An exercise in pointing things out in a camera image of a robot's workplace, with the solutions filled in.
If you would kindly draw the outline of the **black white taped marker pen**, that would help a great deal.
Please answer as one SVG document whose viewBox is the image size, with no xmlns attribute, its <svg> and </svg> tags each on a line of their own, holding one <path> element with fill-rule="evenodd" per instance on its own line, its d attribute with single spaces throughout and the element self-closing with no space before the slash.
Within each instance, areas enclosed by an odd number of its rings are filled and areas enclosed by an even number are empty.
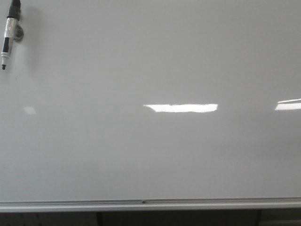
<svg viewBox="0 0 301 226">
<path fill-rule="evenodd" d="M 19 24 L 21 18 L 21 1 L 12 0 L 8 8 L 6 26 L 4 30 L 4 41 L 1 52 L 1 67 L 5 70 L 8 60 L 11 57 L 12 47 L 15 40 L 15 26 Z"/>
</svg>

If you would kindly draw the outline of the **round grey marker magnet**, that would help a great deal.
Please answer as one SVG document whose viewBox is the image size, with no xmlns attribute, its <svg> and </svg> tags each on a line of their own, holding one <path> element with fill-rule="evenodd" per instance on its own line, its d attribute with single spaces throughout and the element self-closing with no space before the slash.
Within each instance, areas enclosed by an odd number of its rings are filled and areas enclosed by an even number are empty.
<svg viewBox="0 0 301 226">
<path fill-rule="evenodd" d="M 22 38 L 24 37 L 24 30 L 19 24 L 15 26 L 14 35 L 15 35 L 15 40 L 16 41 L 21 41 Z"/>
</svg>

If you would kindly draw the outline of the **white whiteboard with aluminium frame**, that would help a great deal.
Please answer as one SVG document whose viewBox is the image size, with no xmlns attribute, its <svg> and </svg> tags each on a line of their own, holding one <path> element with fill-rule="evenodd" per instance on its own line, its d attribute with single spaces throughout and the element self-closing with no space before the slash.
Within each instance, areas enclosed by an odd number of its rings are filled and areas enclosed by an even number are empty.
<svg viewBox="0 0 301 226">
<path fill-rule="evenodd" d="M 23 0 L 0 210 L 301 205 L 298 0 Z"/>
</svg>

